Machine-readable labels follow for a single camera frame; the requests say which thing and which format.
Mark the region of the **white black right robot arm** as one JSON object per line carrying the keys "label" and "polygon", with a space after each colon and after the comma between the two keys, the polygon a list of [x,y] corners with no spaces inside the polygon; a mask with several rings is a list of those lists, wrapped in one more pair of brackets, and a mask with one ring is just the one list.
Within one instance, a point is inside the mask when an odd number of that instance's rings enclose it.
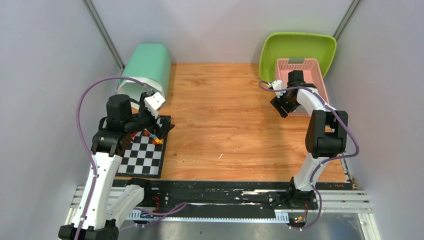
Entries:
{"label": "white black right robot arm", "polygon": [[298,173],[290,180],[283,201],[292,209],[315,209],[314,187],[319,176],[329,159],[346,149],[347,131],[343,125],[348,121],[348,114],[330,106],[314,84],[305,82],[301,70],[289,72],[287,83],[276,79],[268,86],[276,95],[270,103],[281,117],[288,117],[298,107],[303,107],[310,117],[305,136],[307,155]]}

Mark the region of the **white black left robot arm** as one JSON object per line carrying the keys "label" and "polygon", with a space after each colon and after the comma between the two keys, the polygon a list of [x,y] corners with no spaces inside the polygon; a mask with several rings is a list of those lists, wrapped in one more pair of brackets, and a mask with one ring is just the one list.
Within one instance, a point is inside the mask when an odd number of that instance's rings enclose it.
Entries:
{"label": "white black left robot arm", "polygon": [[132,136],[152,131],[163,139],[174,127],[170,118],[159,124],[159,109],[165,103],[159,93],[141,94],[139,100],[126,94],[109,97],[106,116],[92,138],[88,155],[92,161],[89,178],[77,212],[71,223],[58,231],[61,240],[116,240],[123,222],[139,204],[149,206],[153,201],[151,183],[132,178],[117,200],[108,206],[115,175],[122,163]]}

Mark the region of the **large lime green tub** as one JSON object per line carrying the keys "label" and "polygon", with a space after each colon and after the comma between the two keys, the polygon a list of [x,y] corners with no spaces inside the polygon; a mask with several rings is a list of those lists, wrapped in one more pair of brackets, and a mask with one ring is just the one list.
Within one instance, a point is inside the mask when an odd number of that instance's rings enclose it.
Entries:
{"label": "large lime green tub", "polygon": [[261,48],[258,74],[269,82],[274,77],[275,64],[280,58],[312,58],[319,63],[323,77],[328,73],[337,50],[337,41],[331,35],[307,32],[274,32]]}

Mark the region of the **pink perforated plastic basket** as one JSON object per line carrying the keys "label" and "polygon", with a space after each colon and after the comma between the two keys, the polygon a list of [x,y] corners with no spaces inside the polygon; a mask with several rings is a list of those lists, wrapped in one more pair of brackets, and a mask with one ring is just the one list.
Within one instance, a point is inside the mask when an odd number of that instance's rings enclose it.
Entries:
{"label": "pink perforated plastic basket", "polygon": [[328,95],[319,63],[314,58],[279,58],[275,64],[274,80],[285,83],[287,91],[297,91],[300,106],[290,111],[288,117],[311,116],[313,111],[329,112]]}

